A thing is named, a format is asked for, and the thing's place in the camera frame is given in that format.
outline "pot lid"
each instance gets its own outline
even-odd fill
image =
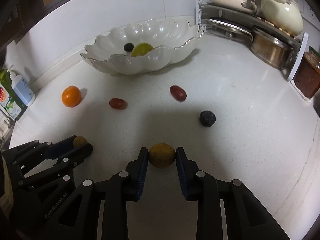
[[[220,18],[210,18],[210,19],[206,19],[206,21],[210,25],[220,28],[222,30],[228,31],[230,33],[237,33],[241,35],[247,34],[250,36],[251,42],[253,41],[253,36],[250,29],[248,29],[245,26],[235,24],[233,22],[226,21],[226,20],[221,20]]]
[[[272,43],[278,45],[279,47],[283,49],[292,49],[292,47],[283,41],[277,39],[276,37],[270,35],[269,33],[266,33],[262,29],[258,28],[257,26],[253,26],[252,28],[253,32],[256,33],[259,36],[262,36],[263,38],[267,39],[268,41],[271,41]]]

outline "blueberry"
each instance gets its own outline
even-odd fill
[[[133,50],[133,48],[134,48],[134,45],[131,42],[129,42],[123,46],[123,49],[126,52],[131,52]]]
[[[216,116],[211,111],[203,111],[200,114],[199,121],[203,126],[210,127],[216,122]]]

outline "tiled wall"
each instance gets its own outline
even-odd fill
[[[304,30],[309,33],[308,45],[319,50],[320,23],[304,0],[298,3],[307,19]],[[32,83],[113,27],[165,17],[193,19],[195,0],[71,0],[43,18],[17,45],[11,44],[6,64],[14,64],[14,69]]]

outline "blue label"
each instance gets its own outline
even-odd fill
[[[16,84],[16,87],[13,89],[13,91],[17,94],[17,96],[21,99],[21,101],[27,105],[34,93],[31,91],[31,89],[28,87],[28,84],[25,82],[23,78],[19,80],[19,82]]]

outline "brown round fruit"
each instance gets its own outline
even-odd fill
[[[62,103],[67,107],[75,107],[81,100],[80,89],[75,86],[67,87],[61,95]]]
[[[112,98],[109,105],[113,109],[123,110],[127,108],[127,102],[120,98]]]
[[[187,93],[181,87],[178,86],[170,87],[170,93],[174,97],[174,99],[179,102],[183,102],[187,98]]]
[[[169,144],[157,143],[150,148],[148,157],[153,166],[163,169],[174,162],[176,153]]]
[[[74,140],[73,140],[73,147],[74,148],[79,148],[85,144],[87,144],[87,139],[84,138],[83,136],[77,136]]]

